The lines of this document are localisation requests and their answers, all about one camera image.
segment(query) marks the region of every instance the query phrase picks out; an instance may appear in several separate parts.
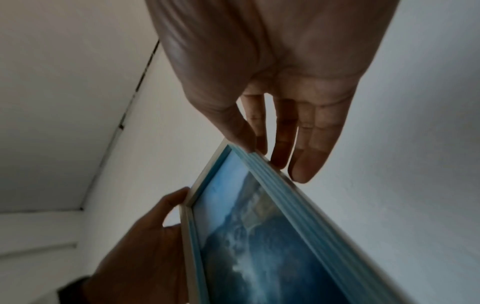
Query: picture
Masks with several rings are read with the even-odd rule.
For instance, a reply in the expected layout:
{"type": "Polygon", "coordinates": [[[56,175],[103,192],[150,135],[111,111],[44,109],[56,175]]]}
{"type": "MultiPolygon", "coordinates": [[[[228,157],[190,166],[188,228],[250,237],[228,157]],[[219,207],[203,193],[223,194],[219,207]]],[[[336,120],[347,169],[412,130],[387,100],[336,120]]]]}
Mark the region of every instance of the picture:
{"type": "Polygon", "coordinates": [[[235,153],[192,211],[211,304],[348,303],[235,153]]]}

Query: blue picture frame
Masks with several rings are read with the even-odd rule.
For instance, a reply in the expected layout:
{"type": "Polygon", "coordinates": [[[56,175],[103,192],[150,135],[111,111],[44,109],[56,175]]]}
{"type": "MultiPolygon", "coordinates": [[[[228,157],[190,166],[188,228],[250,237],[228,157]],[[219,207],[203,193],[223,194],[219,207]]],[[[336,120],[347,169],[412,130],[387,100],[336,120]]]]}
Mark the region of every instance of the blue picture frame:
{"type": "Polygon", "coordinates": [[[189,300],[210,304],[192,206],[230,153],[235,153],[285,215],[351,304],[412,301],[279,170],[258,153],[224,140],[180,206],[189,300]]]}

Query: ceiling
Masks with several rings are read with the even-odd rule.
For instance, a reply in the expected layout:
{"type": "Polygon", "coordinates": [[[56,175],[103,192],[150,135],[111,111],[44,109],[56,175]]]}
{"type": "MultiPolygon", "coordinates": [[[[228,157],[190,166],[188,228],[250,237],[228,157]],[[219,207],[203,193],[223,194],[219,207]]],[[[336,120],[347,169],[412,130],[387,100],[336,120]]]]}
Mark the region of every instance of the ceiling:
{"type": "Polygon", "coordinates": [[[143,2],[1,2],[0,212],[80,207],[156,42],[143,2]]]}

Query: painting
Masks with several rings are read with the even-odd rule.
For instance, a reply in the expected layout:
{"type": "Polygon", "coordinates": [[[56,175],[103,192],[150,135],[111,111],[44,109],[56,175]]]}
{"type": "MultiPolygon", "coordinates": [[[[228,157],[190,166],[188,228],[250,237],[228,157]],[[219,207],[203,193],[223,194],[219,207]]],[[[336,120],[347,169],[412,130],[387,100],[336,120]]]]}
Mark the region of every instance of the painting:
{"type": "Polygon", "coordinates": [[[349,303],[237,154],[191,210],[211,304],[349,303]]]}

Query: skin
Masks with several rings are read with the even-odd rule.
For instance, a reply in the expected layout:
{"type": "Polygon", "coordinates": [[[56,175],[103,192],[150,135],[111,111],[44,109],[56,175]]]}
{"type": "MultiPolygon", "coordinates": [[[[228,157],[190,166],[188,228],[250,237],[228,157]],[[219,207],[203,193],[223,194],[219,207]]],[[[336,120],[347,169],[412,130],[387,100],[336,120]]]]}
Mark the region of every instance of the skin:
{"type": "Polygon", "coordinates": [[[230,141],[306,183],[332,152],[397,0],[146,0],[190,103],[230,141]],[[246,120],[237,107],[240,97],[246,120]]]}
{"type": "Polygon", "coordinates": [[[91,304],[188,302],[180,225],[164,227],[170,211],[189,192],[166,195],[140,218],[82,286],[91,304]]]}

